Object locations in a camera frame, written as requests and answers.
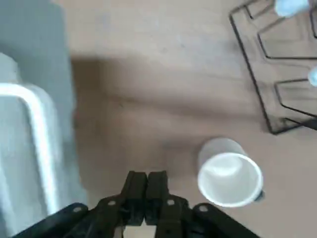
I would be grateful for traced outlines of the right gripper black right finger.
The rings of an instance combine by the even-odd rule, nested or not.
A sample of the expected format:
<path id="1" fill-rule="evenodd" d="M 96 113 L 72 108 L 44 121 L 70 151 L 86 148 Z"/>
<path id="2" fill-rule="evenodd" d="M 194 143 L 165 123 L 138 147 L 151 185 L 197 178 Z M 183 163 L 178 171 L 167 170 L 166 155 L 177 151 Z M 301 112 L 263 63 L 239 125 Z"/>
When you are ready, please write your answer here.
<path id="1" fill-rule="evenodd" d="M 156 238 L 257 238 L 258 235 L 209 203 L 190 208 L 168 190 L 166 171 L 148 175 L 145 222 Z"/>

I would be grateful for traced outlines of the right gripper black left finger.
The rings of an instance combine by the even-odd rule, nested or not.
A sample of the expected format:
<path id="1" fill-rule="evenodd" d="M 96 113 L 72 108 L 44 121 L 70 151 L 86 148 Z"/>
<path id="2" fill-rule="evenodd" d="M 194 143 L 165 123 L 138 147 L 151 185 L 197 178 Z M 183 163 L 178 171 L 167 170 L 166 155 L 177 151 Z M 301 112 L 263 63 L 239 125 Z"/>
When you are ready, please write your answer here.
<path id="1" fill-rule="evenodd" d="M 148 185 L 144 172 L 130 171 L 120 194 L 89 209 L 73 203 L 16 234 L 17 238 L 112 238 L 117 228 L 140 226 Z"/>

